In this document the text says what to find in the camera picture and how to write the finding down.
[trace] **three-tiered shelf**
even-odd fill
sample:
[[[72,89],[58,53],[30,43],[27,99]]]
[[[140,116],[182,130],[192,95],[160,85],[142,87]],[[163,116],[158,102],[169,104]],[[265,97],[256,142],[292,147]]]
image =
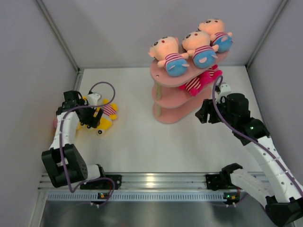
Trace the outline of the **three-tiered shelf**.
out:
[[[228,52],[217,53],[215,64],[226,58]],[[170,77],[164,68],[159,68],[157,60],[151,63],[151,77],[155,81],[152,88],[152,98],[154,100],[153,115],[161,123],[176,123],[201,106],[204,99],[210,97],[212,89],[205,86],[196,96],[191,96],[186,90],[180,90],[179,86],[187,83],[192,78],[200,75],[209,68],[197,68],[192,59],[187,62],[187,71],[179,77]]]

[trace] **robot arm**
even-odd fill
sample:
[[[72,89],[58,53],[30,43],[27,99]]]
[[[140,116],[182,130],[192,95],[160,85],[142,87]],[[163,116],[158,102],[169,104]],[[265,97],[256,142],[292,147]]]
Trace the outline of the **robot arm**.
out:
[[[59,151],[60,133],[62,134],[62,148],[71,183],[105,176],[104,170],[100,165],[87,166],[74,145],[79,122],[96,128],[100,123],[103,110],[99,109],[98,113],[96,113],[96,108],[82,108],[67,114],[69,110],[77,106],[99,105],[101,95],[98,93],[90,93],[86,99],[83,99],[82,97],[79,98],[78,91],[68,91],[64,92],[64,99],[65,102],[62,103],[62,106],[59,107],[56,112],[58,126],[53,142],[49,147],[49,150],[42,153],[43,164],[53,186],[56,188],[67,185]]]
[[[265,125],[250,116],[248,99],[243,94],[232,93],[226,84],[216,86],[215,90],[218,110],[229,125],[244,134],[243,137],[233,131],[234,136],[256,159],[270,185],[257,180],[238,164],[224,167],[220,172],[219,183],[245,190],[265,208],[277,226],[282,227],[303,217],[303,187],[278,154]],[[212,99],[203,102],[196,117],[201,123],[207,120],[210,123],[221,122]]]

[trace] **pink shelf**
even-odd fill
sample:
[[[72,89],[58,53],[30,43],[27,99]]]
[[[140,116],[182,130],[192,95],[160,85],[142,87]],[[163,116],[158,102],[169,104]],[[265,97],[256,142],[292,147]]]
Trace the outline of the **pink shelf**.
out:
[[[177,108],[187,101],[189,101],[192,97],[187,91],[180,90],[178,87],[162,87],[162,97],[161,100],[156,100],[156,90],[155,86],[152,88],[152,98],[159,106],[172,109]]]
[[[195,98],[191,98],[188,102],[177,108],[161,108],[160,117],[156,117],[155,104],[152,107],[154,117],[161,123],[172,124],[176,123],[193,110],[202,106],[203,100],[208,99],[211,96],[211,88],[207,87],[200,92]]]
[[[215,64],[218,64],[220,61],[224,60],[227,55],[228,52],[217,53],[218,58]],[[151,63],[151,77],[154,79],[154,81],[164,87],[178,87],[207,70],[197,68],[191,58],[189,58],[187,61],[189,63],[189,67],[186,73],[179,77],[170,77],[164,68],[159,68],[157,66],[158,61],[154,60]]]

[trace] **blue shorts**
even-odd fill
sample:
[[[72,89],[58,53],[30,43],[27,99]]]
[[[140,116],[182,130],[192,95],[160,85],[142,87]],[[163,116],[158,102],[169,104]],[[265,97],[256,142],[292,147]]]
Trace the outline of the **blue shorts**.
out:
[[[209,68],[216,61],[216,58],[214,58],[212,55],[214,55],[214,56],[216,55],[215,51],[209,50],[209,51],[203,51],[201,53],[198,53],[193,58],[194,64],[200,69]],[[205,62],[203,62],[203,63],[199,62],[199,60],[201,60],[205,57],[207,58]]]
[[[229,35],[225,35],[218,40],[216,40],[213,45],[219,45],[218,53],[223,53],[225,51],[228,51],[232,46],[232,38]]]
[[[186,70],[188,68],[186,66],[183,66],[184,64],[188,64],[188,62],[185,59],[178,59],[178,60],[171,61],[171,62],[167,63],[167,65],[165,67],[166,72],[171,77],[181,76],[183,73],[186,72]]]

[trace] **doll head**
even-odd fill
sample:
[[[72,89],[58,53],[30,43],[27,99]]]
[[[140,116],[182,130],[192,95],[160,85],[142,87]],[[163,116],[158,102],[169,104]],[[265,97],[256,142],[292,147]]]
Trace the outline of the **doll head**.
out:
[[[195,50],[198,47],[209,45],[210,37],[205,31],[194,31],[189,33],[182,41],[183,48],[188,50]]]
[[[223,32],[225,28],[225,23],[220,19],[208,19],[199,24],[198,29],[200,31],[206,31],[209,35],[215,34],[217,32]]]
[[[155,42],[151,47],[148,54],[161,61],[165,59],[167,55],[170,53],[178,53],[179,52],[179,41],[178,38],[174,37],[163,37]]]

